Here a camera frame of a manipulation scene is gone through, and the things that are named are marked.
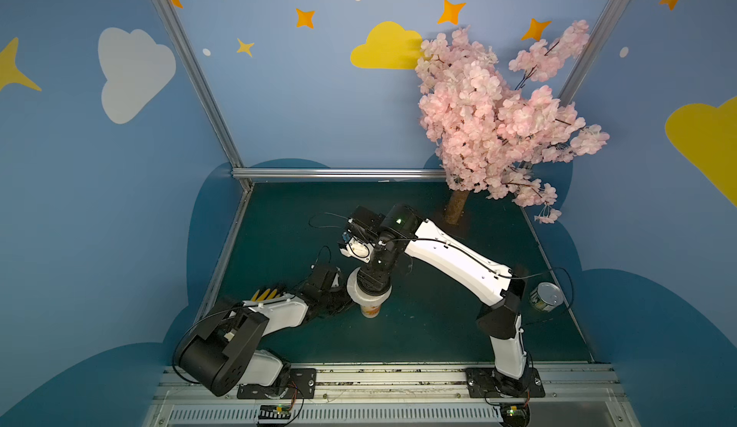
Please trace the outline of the round white leak-proof paper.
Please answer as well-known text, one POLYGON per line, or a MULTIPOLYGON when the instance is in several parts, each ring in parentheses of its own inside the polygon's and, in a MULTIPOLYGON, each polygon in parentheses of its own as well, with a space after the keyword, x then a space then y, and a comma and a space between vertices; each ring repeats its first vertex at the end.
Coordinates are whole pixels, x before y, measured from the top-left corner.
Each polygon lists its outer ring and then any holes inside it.
POLYGON ((347 279, 347 292, 351 299, 362 307, 380 307, 391 296, 392 287, 383 294, 369 293, 362 289, 358 284, 358 273, 360 269, 355 269, 347 279))

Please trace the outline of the printed paper milk tea cup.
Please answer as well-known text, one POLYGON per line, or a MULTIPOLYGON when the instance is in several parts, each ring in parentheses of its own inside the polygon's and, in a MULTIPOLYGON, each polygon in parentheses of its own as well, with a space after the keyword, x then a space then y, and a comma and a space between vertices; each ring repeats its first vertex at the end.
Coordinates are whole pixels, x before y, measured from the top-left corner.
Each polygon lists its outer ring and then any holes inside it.
POLYGON ((361 304, 360 310, 362 315, 367 319, 376 318, 381 310, 380 304, 361 304))

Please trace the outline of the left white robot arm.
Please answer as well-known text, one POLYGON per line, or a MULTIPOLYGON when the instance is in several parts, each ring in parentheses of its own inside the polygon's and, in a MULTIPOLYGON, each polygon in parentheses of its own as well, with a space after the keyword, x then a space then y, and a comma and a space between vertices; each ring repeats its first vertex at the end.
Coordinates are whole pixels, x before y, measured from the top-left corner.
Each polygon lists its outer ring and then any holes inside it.
POLYGON ((172 369, 183 381, 215 396, 238 388, 247 398, 284 398, 297 390, 291 364, 261 349, 266 336, 338 315, 351 299, 341 270, 317 264, 297 289, 276 286, 251 300, 224 296, 178 342, 172 369))

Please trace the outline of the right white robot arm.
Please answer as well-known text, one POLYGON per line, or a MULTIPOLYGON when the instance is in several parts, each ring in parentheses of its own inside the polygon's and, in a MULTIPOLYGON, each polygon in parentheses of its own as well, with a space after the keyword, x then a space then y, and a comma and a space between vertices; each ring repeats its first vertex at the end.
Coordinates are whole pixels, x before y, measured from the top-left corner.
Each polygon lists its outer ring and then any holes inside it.
POLYGON ((491 340, 493 375, 511 385, 530 384, 532 365, 519 312, 526 281, 513 269, 474 252, 404 204, 387 215, 357 207, 347 220, 340 250, 362 262, 349 276, 347 292, 367 318, 376 316, 389 298, 392 273, 403 254, 466 287, 482 304, 477 325, 491 340))

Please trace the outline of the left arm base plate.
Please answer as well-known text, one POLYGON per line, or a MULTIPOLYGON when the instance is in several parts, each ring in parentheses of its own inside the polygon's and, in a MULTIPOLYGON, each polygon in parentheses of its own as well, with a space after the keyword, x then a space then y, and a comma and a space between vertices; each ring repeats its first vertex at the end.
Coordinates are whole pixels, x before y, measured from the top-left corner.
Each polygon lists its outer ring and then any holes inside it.
POLYGON ((284 369, 270 386, 240 385, 237 398, 247 400, 313 399, 316 383, 316 369, 291 367, 289 371, 284 369))

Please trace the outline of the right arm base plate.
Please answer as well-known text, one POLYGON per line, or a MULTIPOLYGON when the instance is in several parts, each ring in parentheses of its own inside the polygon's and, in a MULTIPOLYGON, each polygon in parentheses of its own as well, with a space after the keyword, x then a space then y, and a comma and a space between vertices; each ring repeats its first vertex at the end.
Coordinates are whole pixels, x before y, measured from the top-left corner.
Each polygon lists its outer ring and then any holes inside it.
POLYGON ((471 398, 544 398, 539 372, 527 367, 520 379, 506 376, 495 367, 467 367, 466 386, 471 398))

